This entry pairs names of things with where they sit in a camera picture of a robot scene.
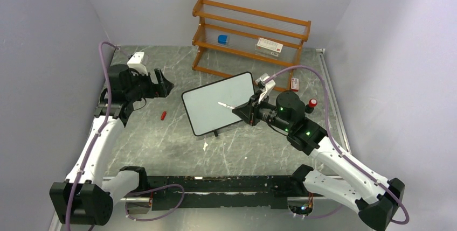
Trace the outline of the red whiteboard marker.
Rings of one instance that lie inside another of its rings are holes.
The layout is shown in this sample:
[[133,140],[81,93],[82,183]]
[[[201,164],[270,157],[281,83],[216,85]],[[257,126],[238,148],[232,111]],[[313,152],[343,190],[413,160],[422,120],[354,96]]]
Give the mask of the red whiteboard marker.
[[230,105],[228,105],[228,104],[226,104],[226,103],[222,103],[222,102],[217,102],[217,103],[218,103],[220,106],[223,106],[223,107],[228,108],[228,109],[231,109],[231,110],[235,108],[235,107],[230,106]]

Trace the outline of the whiteboard with black frame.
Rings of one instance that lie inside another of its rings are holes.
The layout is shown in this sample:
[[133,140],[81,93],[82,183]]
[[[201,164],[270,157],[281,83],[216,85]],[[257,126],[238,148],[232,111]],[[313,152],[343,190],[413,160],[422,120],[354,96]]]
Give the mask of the whiteboard with black frame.
[[243,72],[182,93],[181,98],[192,133],[202,136],[240,122],[231,109],[217,102],[237,107],[254,94],[252,73]]

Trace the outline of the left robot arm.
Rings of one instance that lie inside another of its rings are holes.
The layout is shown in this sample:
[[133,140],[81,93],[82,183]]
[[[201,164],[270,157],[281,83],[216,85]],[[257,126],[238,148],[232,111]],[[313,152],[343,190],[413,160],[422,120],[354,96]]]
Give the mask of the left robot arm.
[[52,204],[64,226],[104,226],[121,198],[129,193],[140,197],[148,192],[145,168],[124,166],[114,178],[104,181],[103,167],[134,111],[134,103],[165,98],[174,88],[160,69],[154,73],[156,82],[149,72],[127,64],[104,70],[106,88],[100,95],[84,149],[64,181],[55,182],[50,188]]

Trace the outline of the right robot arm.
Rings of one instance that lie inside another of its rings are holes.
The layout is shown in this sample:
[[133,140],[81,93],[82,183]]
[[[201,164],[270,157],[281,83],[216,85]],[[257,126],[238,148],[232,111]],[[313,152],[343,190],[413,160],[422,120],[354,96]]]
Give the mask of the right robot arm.
[[316,102],[307,104],[293,91],[279,94],[275,104],[260,101],[261,93],[231,112],[243,122],[255,126],[260,121],[287,133],[287,141],[297,150],[330,167],[340,180],[302,165],[293,174],[291,189],[296,195],[320,194],[356,212],[373,230],[386,230],[394,222],[397,210],[403,209],[405,184],[398,178],[387,179],[343,150],[319,124],[310,120]]

